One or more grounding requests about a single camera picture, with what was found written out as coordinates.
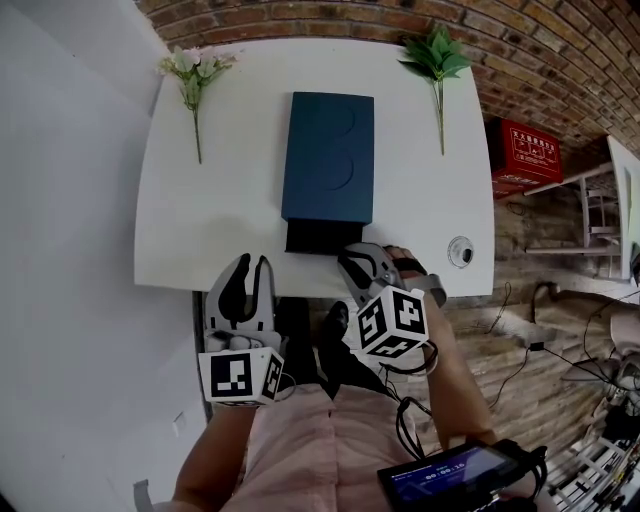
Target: person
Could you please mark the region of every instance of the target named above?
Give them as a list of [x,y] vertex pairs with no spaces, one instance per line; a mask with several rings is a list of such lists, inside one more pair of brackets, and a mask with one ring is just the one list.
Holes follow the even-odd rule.
[[[406,249],[386,250],[392,259],[415,259]],[[403,279],[416,275],[413,270],[401,273]],[[443,450],[468,439],[495,443],[487,402],[451,325],[429,293],[424,306],[430,339],[438,347],[438,364],[428,383]],[[173,500],[156,505],[156,511],[390,509],[377,470],[413,458],[396,434],[398,403],[342,342],[346,305],[336,303],[320,330],[318,356],[326,380],[318,376],[304,299],[281,299],[275,323],[290,339],[279,390],[290,396],[259,409],[217,409],[179,473]],[[288,376],[295,379],[293,392]],[[414,435],[413,423],[407,423]],[[247,447],[246,472],[237,486]],[[514,495],[531,495],[530,480]]]

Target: green artificial leaves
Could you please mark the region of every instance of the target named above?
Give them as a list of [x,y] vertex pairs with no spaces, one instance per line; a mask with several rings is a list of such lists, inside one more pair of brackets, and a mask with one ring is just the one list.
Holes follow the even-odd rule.
[[405,56],[399,61],[412,73],[428,79],[436,97],[440,127],[440,149],[444,155],[444,84],[445,78],[458,78],[456,74],[471,62],[460,55],[462,45],[452,41],[444,27],[433,31],[423,39],[408,39],[405,42]]

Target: black shoe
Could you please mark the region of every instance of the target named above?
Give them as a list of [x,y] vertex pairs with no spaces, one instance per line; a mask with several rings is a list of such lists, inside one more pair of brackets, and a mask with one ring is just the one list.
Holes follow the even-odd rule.
[[320,327],[322,343],[342,341],[349,326],[349,308],[342,302],[336,302]]

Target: round hole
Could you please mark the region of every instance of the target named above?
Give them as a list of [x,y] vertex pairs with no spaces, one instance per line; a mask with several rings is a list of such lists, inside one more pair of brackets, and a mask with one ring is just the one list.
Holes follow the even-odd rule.
[[449,244],[449,261],[454,267],[465,268],[473,260],[473,245],[465,236],[457,236]]

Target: handheld display screen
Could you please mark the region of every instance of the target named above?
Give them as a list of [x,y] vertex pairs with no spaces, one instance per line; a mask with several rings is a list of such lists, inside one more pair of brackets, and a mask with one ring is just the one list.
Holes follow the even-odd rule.
[[505,462],[507,459],[504,455],[489,448],[474,446],[445,461],[393,475],[391,481],[400,499],[412,502],[469,483]]

